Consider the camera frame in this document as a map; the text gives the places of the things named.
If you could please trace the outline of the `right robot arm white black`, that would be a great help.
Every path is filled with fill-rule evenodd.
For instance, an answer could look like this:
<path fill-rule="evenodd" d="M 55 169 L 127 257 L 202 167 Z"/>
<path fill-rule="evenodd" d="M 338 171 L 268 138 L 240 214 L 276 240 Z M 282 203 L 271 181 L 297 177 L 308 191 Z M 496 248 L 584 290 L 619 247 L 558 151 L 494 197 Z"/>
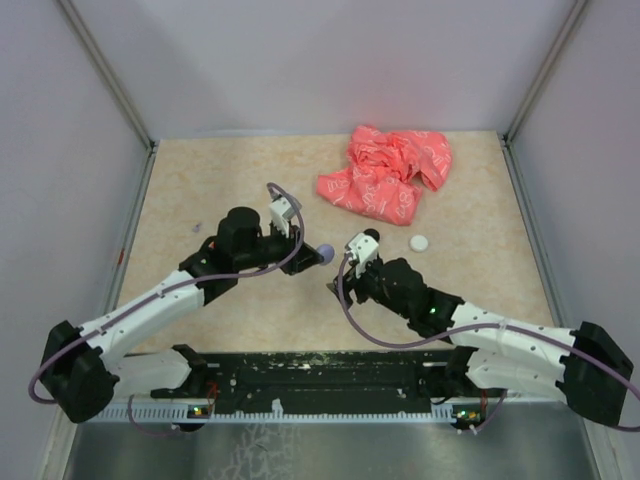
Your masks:
<path fill-rule="evenodd" d="M 404 258 L 345 258 L 327 287 L 343 310 L 371 300 L 406 320 L 420 344 L 453 345 L 446 380 L 458 395 L 476 388 L 531 393 L 622 430 L 626 396 L 639 392 L 632 361 L 603 327 L 545 327 L 495 314 L 428 286 Z"/>

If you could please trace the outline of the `white earbud charging case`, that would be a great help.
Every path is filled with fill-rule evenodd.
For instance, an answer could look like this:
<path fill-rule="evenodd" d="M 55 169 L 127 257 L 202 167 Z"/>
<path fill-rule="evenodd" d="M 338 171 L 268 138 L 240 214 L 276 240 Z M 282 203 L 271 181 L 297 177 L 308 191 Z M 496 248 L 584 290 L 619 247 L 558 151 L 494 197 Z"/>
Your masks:
<path fill-rule="evenodd" d="M 429 240 L 424 235 L 414 235 L 409 240 L 409 247 L 414 252 L 425 252 L 429 247 Z"/>

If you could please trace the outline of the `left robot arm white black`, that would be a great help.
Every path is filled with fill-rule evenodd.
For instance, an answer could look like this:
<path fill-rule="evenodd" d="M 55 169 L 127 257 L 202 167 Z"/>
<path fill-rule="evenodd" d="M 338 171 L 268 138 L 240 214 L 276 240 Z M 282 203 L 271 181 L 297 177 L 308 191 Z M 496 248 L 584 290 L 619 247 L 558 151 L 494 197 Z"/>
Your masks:
<path fill-rule="evenodd" d="M 155 354 L 132 349 L 172 322 L 196 311 L 241 278 L 273 269 L 295 275 L 329 263 L 329 245 L 314 248 L 302 227 L 292 224 L 294 209 L 279 198 L 270 206 L 268 234 L 259 214 L 231 209 L 200 249 L 151 291 L 79 327 L 63 321 L 49 333 L 39 380 L 53 401 L 75 423 L 101 413 L 115 398 L 196 398 L 208 384 L 206 360 L 180 344 Z"/>

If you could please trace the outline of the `purple earbud charging case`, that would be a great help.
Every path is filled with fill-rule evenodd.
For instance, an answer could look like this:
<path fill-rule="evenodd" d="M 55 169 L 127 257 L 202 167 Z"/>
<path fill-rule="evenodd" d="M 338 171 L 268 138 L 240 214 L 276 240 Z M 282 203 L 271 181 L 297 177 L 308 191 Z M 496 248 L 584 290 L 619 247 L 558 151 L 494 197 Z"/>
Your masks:
<path fill-rule="evenodd" d="M 321 265 L 330 264 L 335 256 L 335 249 L 329 244 L 322 244 L 317 247 L 317 252 L 321 256 Z"/>

